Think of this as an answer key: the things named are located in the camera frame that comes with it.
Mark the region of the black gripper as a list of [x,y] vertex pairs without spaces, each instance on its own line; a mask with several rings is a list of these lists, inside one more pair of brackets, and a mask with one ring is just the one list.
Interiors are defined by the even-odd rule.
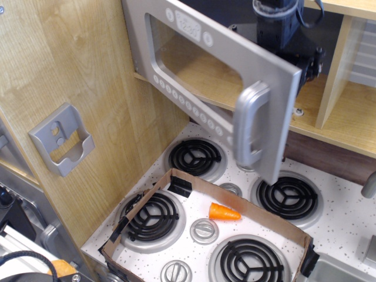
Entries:
[[324,18],[324,5],[317,19],[306,22],[304,1],[253,1],[251,23],[233,23],[229,29],[258,44],[302,70],[300,85],[314,80],[323,68],[325,50],[309,39],[303,28],[312,29]]

